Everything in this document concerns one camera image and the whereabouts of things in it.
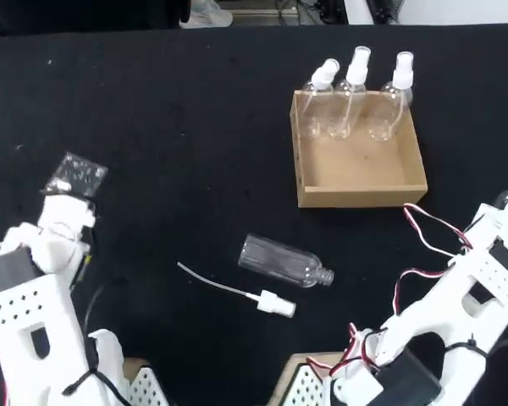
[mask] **bottle cap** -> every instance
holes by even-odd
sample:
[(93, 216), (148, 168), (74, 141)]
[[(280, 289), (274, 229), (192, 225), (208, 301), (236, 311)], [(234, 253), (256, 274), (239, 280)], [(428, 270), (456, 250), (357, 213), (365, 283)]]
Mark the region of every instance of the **bottle cap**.
[(346, 81), (352, 85), (363, 85), (367, 79), (371, 50), (367, 47), (356, 47), (352, 62), (348, 65)]
[(397, 55), (397, 64), (393, 71), (394, 88), (404, 91), (412, 87), (412, 83), (414, 83), (413, 61), (414, 55), (412, 52), (400, 52)]
[(293, 317), (295, 303), (285, 300), (267, 290), (263, 290), (259, 296), (248, 294), (247, 298), (257, 300), (257, 309), (266, 313), (277, 313), (286, 317)]
[(317, 90), (325, 91), (333, 83), (339, 69), (340, 65), (337, 60), (332, 58), (326, 59), (325, 63), (320, 68), (316, 69), (316, 72), (312, 75), (312, 84)]

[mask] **shoe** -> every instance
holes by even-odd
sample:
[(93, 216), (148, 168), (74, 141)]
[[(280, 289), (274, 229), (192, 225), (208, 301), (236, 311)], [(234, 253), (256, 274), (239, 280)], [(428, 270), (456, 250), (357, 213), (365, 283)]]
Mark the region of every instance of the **shoe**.
[(190, 19), (179, 25), (185, 29), (229, 27), (233, 20), (233, 14), (222, 10), (214, 0), (192, 0)]

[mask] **bottle neck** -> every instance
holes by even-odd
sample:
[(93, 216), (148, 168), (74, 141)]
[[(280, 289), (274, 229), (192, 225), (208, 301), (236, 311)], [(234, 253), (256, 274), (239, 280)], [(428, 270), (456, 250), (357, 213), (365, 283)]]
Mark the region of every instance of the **bottle neck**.
[(320, 283), (323, 286), (329, 286), (333, 283), (334, 273), (330, 269), (325, 269), (324, 267), (319, 267), (314, 273), (314, 279), (317, 283)]

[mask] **black chair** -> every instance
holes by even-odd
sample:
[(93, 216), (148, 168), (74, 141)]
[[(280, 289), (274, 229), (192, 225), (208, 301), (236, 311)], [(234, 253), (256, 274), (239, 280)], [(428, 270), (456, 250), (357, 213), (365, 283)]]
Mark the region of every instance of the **black chair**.
[(175, 28), (190, 0), (0, 0), (0, 36)]

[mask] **perforated white plate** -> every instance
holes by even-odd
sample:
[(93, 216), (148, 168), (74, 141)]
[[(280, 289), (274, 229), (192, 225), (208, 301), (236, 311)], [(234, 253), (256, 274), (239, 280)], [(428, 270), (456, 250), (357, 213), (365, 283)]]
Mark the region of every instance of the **perforated white plate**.
[(281, 406), (322, 406), (322, 382), (309, 365), (300, 365)]
[(169, 406), (158, 379), (151, 368), (141, 368), (130, 385), (132, 406)]

